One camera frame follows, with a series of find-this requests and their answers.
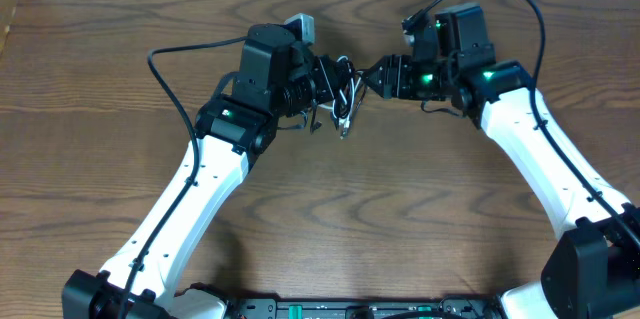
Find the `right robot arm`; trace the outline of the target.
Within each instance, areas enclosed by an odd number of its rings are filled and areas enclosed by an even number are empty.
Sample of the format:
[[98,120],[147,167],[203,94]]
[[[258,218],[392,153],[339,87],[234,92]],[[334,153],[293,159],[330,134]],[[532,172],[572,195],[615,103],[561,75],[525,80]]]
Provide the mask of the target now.
[[639,210],[558,126],[517,61],[498,62],[476,3],[402,24],[413,52],[363,74],[385,99],[451,101],[510,158],[558,243],[536,282],[499,297],[504,318],[610,318],[639,305]]

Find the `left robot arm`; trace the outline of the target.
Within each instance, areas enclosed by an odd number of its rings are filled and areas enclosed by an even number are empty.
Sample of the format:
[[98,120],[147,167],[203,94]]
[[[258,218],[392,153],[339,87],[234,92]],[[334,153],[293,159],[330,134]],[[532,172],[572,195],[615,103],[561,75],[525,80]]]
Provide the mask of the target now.
[[176,174],[131,238],[92,275],[75,271],[62,291],[66,318],[166,318],[204,232],[266,151],[283,117],[316,131],[320,105],[342,100],[352,73],[346,60],[316,56],[314,20],[252,26],[240,38],[238,70],[223,76],[191,119]]

